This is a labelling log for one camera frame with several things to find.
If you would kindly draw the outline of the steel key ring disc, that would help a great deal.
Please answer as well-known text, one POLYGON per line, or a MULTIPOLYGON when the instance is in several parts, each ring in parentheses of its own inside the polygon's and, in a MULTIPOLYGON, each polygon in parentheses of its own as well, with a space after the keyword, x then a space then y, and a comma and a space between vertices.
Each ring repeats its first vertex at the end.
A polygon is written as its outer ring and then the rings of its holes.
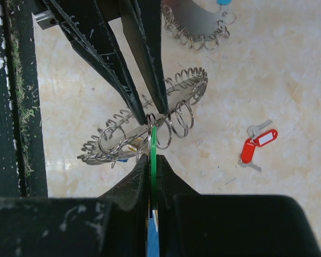
POLYGON ((77 158, 87 165, 115 165, 118 159, 138 159, 148 152, 149 133, 153 126, 157 130, 162 126, 167 129, 167 141, 165 144, 158 142, 158 149, 167 149, 174 135, 186 137, 194 126, 192 106, 199 102, 208 85, 207 72, 202 67, 184 69, 176 73, 174 78, 166 78, 165 85, 169 101, 167 114, 159 114, 153 100, 144 95, 142 107, 146 124, 137 124, 131 111, 121 109, 106 121, 105 128, 98 128, 98 133, 82 145, 82 154, 77 158), (132 152, 128 149, 129 144, 140 144, 143 150, 132 152))

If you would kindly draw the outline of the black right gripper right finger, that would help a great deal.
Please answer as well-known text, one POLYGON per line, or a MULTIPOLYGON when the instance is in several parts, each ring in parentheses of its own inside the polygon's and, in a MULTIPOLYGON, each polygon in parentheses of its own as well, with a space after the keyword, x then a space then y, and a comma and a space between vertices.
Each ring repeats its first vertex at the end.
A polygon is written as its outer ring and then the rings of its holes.
POLYGON ((291 197, 199 194, 158 155, 157 201, 160 256, 321 256, 291 197))

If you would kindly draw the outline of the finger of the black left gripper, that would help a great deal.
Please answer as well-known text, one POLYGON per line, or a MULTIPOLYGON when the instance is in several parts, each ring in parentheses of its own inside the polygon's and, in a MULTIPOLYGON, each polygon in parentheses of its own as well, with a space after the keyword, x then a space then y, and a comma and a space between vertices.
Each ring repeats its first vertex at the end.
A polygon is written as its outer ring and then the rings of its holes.
POLYGON ((119 1, 123 32, 160 114, 169 112, 161 57, 162 2, 119 1))
POLYGON ((137 122, 146 124, 146 115, 132 76, 98 2, 44 3, 72 48, 120 94, 137 122))

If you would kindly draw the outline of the green key tag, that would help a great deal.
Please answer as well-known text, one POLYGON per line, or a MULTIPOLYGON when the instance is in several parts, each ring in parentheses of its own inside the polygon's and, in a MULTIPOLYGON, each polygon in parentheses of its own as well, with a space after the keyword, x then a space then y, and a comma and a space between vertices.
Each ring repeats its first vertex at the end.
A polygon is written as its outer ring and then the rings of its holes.
POLYGON ((157 127, 153 126, 150 130, 149 140, 149 164, 150 164, 150 182, 151 193, 150 201, 153 210, 157 209, 157 127))

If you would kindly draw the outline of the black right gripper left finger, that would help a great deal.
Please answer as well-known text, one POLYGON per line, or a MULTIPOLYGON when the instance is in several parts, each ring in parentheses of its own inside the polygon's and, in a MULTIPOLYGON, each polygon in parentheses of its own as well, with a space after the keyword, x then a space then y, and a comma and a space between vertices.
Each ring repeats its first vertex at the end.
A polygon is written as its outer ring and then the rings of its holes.
POLYGON ((0 256, 146 256, 149 160, 98 198, 0 198, 0 256))

